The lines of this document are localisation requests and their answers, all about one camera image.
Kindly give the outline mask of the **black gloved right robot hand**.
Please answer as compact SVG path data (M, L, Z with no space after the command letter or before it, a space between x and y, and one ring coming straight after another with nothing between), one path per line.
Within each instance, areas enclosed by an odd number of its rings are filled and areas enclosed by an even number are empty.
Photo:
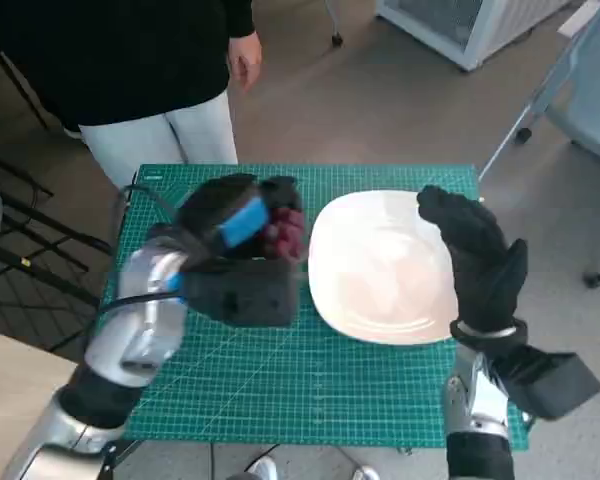
M419 215L440 230L452 260L458 319L481 333L514 324L528 273L528 245L509 244L482 203L428 185L417 195Z

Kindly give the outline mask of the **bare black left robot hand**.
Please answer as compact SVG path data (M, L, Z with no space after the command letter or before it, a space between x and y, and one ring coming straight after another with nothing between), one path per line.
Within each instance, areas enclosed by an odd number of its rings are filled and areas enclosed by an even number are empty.
M176 223L226 258L299 261L306 253L305 215L291 176L208 180L178 209Z

